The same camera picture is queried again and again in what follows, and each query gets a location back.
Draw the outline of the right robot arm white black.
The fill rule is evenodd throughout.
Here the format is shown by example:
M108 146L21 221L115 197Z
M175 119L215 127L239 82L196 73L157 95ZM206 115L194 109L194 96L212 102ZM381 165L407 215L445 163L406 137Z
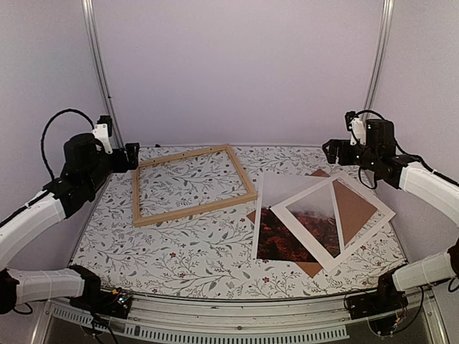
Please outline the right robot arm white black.
M396 153L398 142L394 123L368 119L349 113L346 119L351 137L330 139L322 145L330 164L357 166L371 171L375 181L384 181L395 189L416 196L458 224L458 184L436 170L427 168L420 156ZM435 285L458 276L458 244L386 273L379 278L383 287L371 297L376 312L386 312L397 303L398 292Z

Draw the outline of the aluminium corner post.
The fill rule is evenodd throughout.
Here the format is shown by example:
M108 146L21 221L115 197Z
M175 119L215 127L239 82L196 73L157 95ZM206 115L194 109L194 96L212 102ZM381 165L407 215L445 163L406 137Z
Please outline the aluminium corner post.
M364 109L367 110L371 110L373 108L374 101L376 100L379 81L384 65L384 58L389 42L393 11L394 0L383 0L376 54L369 80L368 90L363 104Z
M98 81L100 94L103 100L103 106L105 109L105 113L109 115L113 121L113 140L115 146L117 148L121 148L122 146L124 146L124 142L115 115L113 98L109 88L108 79L105 72L105 66L103 64L103 56L100 48L98 31L95 22L94 4L91 0L82 0L81 3L90 53L93 59L96 79Z

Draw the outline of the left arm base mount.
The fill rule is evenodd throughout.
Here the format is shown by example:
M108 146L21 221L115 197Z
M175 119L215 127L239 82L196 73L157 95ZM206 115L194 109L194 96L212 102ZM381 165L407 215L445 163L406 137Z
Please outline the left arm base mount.
M127 319L132 301L132 294L121 287L110 291L95 288L84 290L79 297L71 297L70 305L98 315Z

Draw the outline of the red forest landscape photo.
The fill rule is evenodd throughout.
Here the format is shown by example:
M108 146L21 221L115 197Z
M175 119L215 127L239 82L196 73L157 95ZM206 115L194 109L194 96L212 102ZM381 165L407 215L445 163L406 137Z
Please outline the red forest landscape photo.
M265 173L259 182L259 196L255 212L258 259L316 263L315 257L295 237L290 229L273 213L272 207L309 188L328 174L317 170L309 176L281 176ZM332 256L341 253L338 227L329 187L321 188L305 200L291 204L287 210L301 223L302 231L311 233L315 240Z

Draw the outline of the left aluminium corner post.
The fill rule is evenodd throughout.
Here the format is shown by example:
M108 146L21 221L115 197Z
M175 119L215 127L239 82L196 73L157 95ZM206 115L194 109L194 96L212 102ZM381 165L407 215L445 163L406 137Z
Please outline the left aluminium corner post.
M115 146L117 148L121 148L122 146L124 146L124 142L115 115L113 98L109 88L108 79L105 72L105 66L103 64L103 56L100 48L98 31L95 22L94 4L91 0L82 0L81 3L90 53L93 59L96 79L98 81L100 94L103 100L103 106L105 109L105 113L109 115L113 121L113 140Z

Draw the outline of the white mat board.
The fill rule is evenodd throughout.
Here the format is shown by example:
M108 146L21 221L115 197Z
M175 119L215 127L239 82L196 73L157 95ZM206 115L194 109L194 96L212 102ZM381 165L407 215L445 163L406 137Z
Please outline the white mat board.
M336 217L341 253L332 257L311 233L302 231L301 223L287 210L291 204L303 201L313 192L328 186ZM315 185L272 207L273 213L286 225L317 262L327 271L335 269L361 245L370 240L394 217L395 213L369 189L347 173L340 172L320 178Z

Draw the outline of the aluminium front rail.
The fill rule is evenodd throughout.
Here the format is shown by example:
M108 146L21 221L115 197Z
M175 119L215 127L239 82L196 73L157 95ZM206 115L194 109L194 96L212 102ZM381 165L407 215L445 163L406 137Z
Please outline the aluminium front rail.
M49 301L33 343L449 343L431 289L407 293L391 335L389 313L353 318L350 294L285 300L196 300L136 295L125 319L106 326L65 299Z

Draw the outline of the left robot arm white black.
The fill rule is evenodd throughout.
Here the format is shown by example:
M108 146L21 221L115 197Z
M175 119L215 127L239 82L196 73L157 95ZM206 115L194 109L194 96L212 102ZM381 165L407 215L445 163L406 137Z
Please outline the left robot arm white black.
M48 228L69 219L95 199L108 177L138 167L140 145L109 149L93 133L81 133L64 144L65 164L29 202L1 222L1 314L38 300L68 297L74 307L106 315L126 310L119 296L101 289L99 276L80 265L54 271L20 271L11 259Z

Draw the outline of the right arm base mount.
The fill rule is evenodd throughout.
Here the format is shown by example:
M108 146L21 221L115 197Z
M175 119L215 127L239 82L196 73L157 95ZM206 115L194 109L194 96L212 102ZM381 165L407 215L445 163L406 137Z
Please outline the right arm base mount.
M364 291L361 294L345 294L344 308L352 320L369 319L390 312L386 317L369 321L370 330L378 336L394 335L407 315L408 299L404 292Z

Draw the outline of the right aluminium corner post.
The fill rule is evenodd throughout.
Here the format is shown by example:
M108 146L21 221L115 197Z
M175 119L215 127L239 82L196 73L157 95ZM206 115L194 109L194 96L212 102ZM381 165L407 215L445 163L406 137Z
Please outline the right aluminium corner post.
M371 110L373 108L374 101L376 100L379 81L384 65L384 58L389 42L393 11L394 0L383 0L376 54L369 80L368 90L363 104L364 109L367 110Z

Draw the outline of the brown backing board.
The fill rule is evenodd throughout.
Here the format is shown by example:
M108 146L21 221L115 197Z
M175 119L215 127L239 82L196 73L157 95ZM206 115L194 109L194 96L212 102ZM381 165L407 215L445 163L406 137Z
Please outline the brown backing board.
M255 224L252 256L269 260L296 263L309 277L315 277L323 267L289 228L272 212L272 206L309 188L328 174L320 169L310 176L282 176L267 172L259 180L259 199L256 210L247 215ZM303 201L287 207L302 230L308 231L332 256L340 255L339 239L347 245L357 238L377 208L352 191L341 179L324 186Z

